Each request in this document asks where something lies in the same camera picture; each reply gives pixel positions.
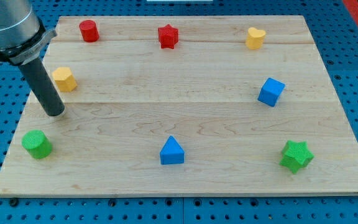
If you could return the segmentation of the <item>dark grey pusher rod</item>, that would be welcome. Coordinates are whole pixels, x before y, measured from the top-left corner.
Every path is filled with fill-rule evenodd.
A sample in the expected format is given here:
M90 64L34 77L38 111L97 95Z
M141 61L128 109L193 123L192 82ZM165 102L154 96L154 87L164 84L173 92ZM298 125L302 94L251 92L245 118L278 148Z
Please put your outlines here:
M39 57L19 65L19 70L48 116L64 112L65 105Z

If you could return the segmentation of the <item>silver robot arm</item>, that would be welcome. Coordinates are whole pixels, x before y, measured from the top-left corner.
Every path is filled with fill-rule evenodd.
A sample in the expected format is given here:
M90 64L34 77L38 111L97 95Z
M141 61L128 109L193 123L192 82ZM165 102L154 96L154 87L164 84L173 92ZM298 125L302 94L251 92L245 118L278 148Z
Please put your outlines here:
M19 68L49 116L65 110L40 59L40 51L56 36L55 29L45 28L30 1L0 0L0 62Z

